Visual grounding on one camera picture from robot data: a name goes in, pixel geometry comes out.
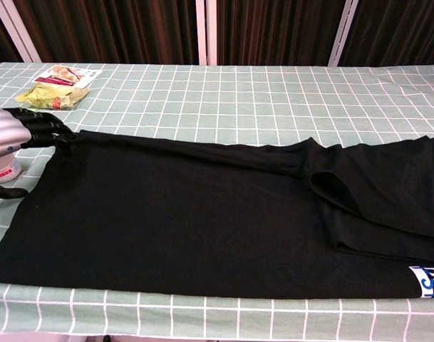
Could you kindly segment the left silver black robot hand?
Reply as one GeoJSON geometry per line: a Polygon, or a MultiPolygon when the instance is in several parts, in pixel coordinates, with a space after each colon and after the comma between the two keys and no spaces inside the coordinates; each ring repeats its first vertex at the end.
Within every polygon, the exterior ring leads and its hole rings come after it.
{"type": "Polygon", "coordinates": [[[68,150],[75,139],[76,134],[51,113],[0,107],[0,157],[36,147],[68,150]]]}

